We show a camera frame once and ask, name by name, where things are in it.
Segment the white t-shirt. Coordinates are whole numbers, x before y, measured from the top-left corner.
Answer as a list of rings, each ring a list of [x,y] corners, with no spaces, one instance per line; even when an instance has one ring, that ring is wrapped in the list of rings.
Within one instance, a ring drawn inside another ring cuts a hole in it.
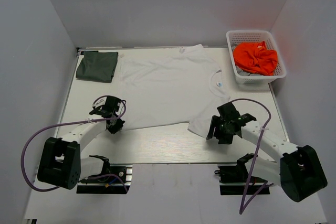
[[[217,107],[229,101],[222,70],[201,44],[173,56],[125,57],[119,91],[127,106],[124,130],[188,123],[188,130],[203,138]]]

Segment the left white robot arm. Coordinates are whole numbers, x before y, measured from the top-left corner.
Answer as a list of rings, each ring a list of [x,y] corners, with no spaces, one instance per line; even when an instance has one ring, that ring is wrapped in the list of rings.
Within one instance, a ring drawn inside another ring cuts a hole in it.
[[[109,159],[100,155],[81,157],[82,151],[99,134],[119,132],[125,123],[126,101],[106,96],[96,100],[86,120],[61,137],[50,137],[44,143],[37,179],[56,187],[73,189],[83,179],[104,182],[110,178]]]

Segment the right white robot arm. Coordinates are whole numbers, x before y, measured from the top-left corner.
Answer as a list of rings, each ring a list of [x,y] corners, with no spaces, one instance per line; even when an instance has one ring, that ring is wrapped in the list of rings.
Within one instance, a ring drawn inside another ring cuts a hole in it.
[[[314,148],[283,141],[259,124],[254,116],[240,114],[231,102],[217,110],[219,114],[212,117],[208,140],[216,138],[219,144],[229,145],[234,136],[238,136],[271,157],[268,161],[251,153],[239,158],[235,165],[219,166],[214,173],[222,184],[232,186],[256,179],[259,183],[268,182],[281,187],[295,202],[327,187],[327,178]]]

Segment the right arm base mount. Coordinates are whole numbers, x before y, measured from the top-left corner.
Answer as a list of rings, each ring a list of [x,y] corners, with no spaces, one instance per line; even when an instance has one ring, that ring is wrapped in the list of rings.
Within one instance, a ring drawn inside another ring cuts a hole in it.
[[[239,170],[237,165],[219,166],[214,171],[219,178],[219,188],[221,196],[242,196],[247,179],[247,172]],[[259,177],[251,177],[247,195],[253,195],[265,182]]]

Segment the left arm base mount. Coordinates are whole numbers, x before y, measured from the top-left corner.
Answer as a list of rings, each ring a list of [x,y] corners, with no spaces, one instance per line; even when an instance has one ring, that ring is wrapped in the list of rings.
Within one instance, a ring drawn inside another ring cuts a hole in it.
[[[110,165],[109,176],[98,179],[83,179],[76,188],[83,195],[126,195],[132,182],[132,164]]]

